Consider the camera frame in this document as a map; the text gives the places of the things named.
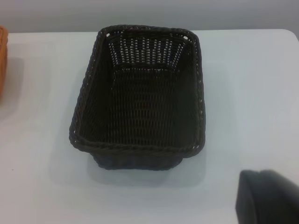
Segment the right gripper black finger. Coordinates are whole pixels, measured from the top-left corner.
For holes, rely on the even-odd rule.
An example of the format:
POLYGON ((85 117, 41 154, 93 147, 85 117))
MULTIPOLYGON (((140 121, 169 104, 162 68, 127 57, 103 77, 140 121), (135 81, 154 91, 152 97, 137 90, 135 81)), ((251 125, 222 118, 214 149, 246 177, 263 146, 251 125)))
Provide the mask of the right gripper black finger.
POLYGON ((240 224, 297 224, 299 186, 273 170, 243 170, 235 211, 240 224))

